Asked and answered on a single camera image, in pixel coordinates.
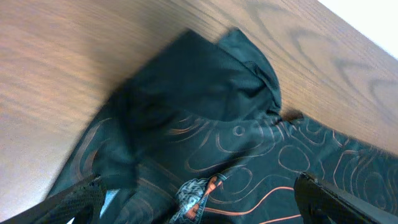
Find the black orange-patterned jersey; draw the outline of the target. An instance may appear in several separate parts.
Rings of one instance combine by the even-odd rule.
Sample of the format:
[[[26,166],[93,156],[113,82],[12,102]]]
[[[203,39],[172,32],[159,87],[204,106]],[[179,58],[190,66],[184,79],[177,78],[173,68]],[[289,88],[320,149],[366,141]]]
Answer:
[[[91,174],[117,194],[101,223],[301,223],[294,182],[309,172],[391,214],[397,158],[302,116],[240,31],[188,31],[109,96],[50,195]]]

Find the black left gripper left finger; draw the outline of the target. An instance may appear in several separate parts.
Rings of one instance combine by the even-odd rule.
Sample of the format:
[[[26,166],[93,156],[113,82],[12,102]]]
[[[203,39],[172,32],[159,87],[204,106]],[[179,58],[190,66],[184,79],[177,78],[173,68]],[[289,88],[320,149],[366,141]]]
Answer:
[[[98,223],[105,196],[102,178],[91,175],[2,224]]]

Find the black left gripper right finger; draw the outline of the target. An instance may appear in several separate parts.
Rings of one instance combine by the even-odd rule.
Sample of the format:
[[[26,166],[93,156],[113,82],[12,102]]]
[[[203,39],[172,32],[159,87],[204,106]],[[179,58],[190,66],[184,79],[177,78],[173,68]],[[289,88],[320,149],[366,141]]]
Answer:
[[[304,223],[397,224],[397,217],[307,172],[294,183]]]

